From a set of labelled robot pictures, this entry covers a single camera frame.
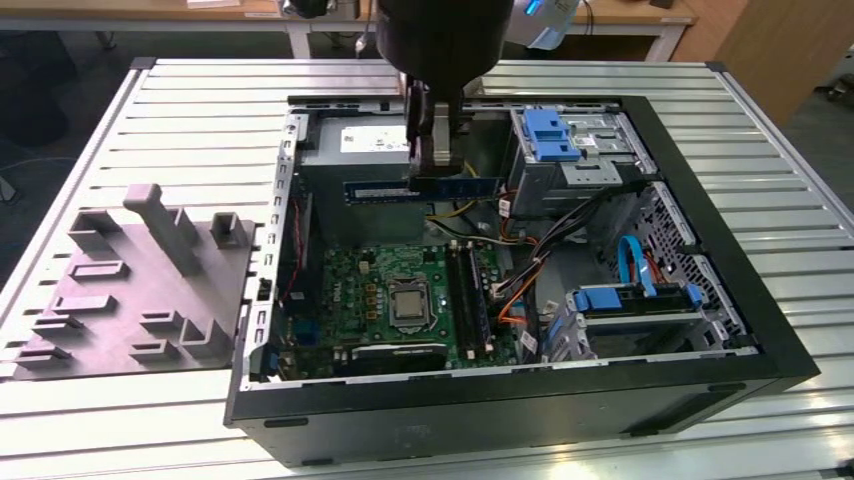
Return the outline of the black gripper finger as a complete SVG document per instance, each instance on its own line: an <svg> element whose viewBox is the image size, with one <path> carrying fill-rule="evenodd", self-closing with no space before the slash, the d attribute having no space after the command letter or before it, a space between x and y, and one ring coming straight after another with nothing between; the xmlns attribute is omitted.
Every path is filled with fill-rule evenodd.
<svg viewBox="0 0 854 480"><path fill-rule="evenodd" d="M448 101L436 105L433 127L433 163L437 177L461 172L464 163L464 132L461 130L461 104Z"/></svg>
<svg viewBox="0 0 854 480"><path fill-rule="evenodd" d="M408 188L421 192L441 173L435 162L435 98L423 81L405 82L405 138L409 148Z"/></svg>

